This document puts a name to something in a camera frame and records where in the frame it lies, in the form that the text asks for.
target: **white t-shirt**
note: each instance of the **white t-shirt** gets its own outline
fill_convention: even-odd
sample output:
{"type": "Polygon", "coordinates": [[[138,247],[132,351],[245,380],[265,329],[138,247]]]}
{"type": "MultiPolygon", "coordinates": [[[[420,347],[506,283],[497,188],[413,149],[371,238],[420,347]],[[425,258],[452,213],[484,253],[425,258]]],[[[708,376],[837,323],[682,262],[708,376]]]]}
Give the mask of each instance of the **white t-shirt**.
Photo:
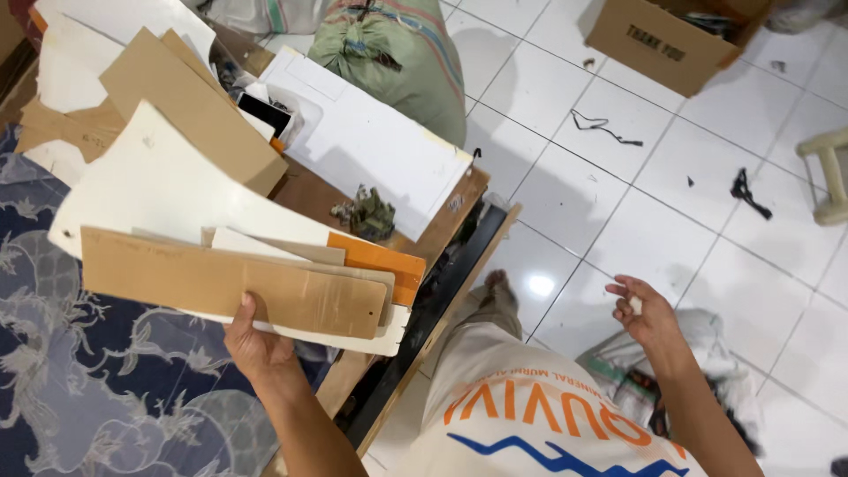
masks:
{"type": "Polygon", "coordinates": [[[492,323],[456,333],[433,376],[421,435],[391,475],[706,476],[681,446],[619,415],[574,361],[492,323]]]}

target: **green sack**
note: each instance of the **green sack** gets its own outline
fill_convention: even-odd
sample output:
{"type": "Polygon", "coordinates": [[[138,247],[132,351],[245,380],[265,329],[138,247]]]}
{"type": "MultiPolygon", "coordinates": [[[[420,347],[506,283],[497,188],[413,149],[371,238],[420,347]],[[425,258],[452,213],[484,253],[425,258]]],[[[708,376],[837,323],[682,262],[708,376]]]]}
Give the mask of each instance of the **green sack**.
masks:
{"type": "Polygon", "coordinates": [[[309,57],[449,143],[465,144],[460,56],[438,0],[336,0],[309,57]]]}

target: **blue wave logo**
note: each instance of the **blue wave logo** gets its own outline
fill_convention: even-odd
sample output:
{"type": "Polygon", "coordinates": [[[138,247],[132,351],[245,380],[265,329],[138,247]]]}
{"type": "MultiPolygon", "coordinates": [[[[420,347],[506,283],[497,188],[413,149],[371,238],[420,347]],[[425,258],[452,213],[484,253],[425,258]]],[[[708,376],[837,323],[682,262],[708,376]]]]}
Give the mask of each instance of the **blue wave logo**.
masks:
{"type": "Polygon", "coordinates": [[[689,472],[689,469],[678,469],[674,467],[665,459],[660,459],[651,463],[636,472],[630,472],[620,465],[614,465],[607,470],[600,471],[577,457],[574,457],[572,454],[566,452],[565,449],[557,446],[553,442],[546,441],[545,444],[547,444],[551,449],[557,451],[560,454],[560,457],[547,457],[517,435],[511,435],[505,439],[501,439],[491,446],[485,446],[479,442],[472,441],[467,437],[450,432],[448,433],[448,437],[465,444],[474,452],[484,456],[491,456],[501,449],[515,446],[526,452],[527,455],[535,459],[536,462],[538,462],[542,467],[548,469],[550,472],[573,470],[582,477],[660,477],[660,475],[666,471],[671,471],[679,477],[683,477],[689,472]]]}

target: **cotton ball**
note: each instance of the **cotton ball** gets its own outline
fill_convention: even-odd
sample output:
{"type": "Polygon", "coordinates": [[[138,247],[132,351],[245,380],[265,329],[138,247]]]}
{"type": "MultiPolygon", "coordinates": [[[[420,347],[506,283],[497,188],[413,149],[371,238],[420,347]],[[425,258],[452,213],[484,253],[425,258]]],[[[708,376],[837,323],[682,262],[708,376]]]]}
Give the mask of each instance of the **cotton ball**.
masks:
{"type": "Polygon", "coordinates": [[[633,298],[628,302],[631,308],[633,308],[633,314],[638,316],[642,314],[642,299],[638,296],[634,295],[633,298]]]}

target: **person's left hand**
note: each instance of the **person's left hand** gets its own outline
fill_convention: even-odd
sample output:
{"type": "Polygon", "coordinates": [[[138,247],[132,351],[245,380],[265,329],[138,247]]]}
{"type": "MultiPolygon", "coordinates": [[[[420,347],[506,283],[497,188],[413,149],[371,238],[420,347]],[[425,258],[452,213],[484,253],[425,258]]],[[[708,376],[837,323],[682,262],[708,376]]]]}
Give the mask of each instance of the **person's left hand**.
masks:
{"type": "Polygon", "coordinates": [[[224,325],[224,345],[238,370],[254,385],[281,372],[300,372],[300,363],[294,355],[294,341],[255,329],[254,313],[256,299],[250,292],[245,292],[232,324],[224,325]]]}

